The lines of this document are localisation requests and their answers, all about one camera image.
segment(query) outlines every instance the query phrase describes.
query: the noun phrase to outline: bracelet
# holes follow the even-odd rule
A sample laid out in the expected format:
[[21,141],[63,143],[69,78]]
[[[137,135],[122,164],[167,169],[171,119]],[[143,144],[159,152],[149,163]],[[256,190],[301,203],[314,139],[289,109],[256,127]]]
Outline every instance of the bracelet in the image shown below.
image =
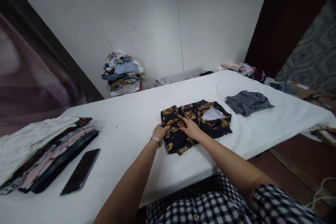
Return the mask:
[[156,141],[158,141],[159,142],[159,147],[161,147],[162,146],[162,140],[161,139],[159,139],[159,138],[150,138],[150,139],[154,139],[154,140],[156,140]]

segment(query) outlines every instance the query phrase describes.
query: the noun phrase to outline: button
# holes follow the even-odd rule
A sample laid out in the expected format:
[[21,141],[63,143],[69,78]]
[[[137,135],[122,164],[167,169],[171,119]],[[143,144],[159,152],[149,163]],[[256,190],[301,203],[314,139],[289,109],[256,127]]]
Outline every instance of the button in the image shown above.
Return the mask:
[[197,214],[194,214],[194,220],[198,221],[200,219],[200,217]]

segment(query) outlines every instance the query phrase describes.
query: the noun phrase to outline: black floral shirt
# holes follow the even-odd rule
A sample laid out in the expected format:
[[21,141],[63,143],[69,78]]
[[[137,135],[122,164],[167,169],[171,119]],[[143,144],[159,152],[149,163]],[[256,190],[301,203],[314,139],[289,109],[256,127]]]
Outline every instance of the black floral shirt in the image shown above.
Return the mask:
[[[215,120],[203,120],[203,114],[211,107],[223,114],[222,118]],[[170,125],[166,132],[166,147],[169,154],[178,153],[182,155],[193,145],[198,144],[194,139],[187,137],[181,130],[186,127],[182,118],[193,120],[202,131],[212,138],[219,138],[223,135],[232,133],[231,131],[231,114],[226,112],[218,102],[207,102],[205,100],[177,107],[176,105],[161,111],[162,126]]]

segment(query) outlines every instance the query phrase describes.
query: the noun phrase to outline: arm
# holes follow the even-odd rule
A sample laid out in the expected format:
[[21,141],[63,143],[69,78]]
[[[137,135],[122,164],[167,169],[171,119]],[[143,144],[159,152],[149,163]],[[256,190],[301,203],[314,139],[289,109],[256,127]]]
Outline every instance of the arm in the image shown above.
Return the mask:
[[[154,129],[153,137],[163,139],[169,128],[169,126],[161,128],[161,124],[157,125]],[[130,223],[135,221],[158,147],[159,143],[151,139],[143,148],[112,191],[98,213],[94,224]]]
[[192,120],[186,118],[183,120],[187,128],[182,128],[182,131],[203,145],[219,169],[244,197],[249,207],[252,207],[252,195],[259,185],[273,184],[277,186],[257,167],[205,134]]

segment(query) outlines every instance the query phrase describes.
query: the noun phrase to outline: hand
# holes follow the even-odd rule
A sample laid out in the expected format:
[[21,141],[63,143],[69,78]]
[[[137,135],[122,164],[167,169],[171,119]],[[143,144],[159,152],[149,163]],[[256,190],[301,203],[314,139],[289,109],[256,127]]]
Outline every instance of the hand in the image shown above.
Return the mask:
[[161,127],[162,124],[158,124],[154,131],[153,131],[153,135],[152,137],[156,137],[156,138],[159,138],[160,140],[164,140],[165,139],[165,133],[167,130],[169,130],[170,126],[166,126],[164,128]]
[[187,127],[182,127],[181,130],[187,134],[188,137],[198,141],[198,139],[204,134],[204,132],[198,127],[198,125],[191,119],[182,118]]

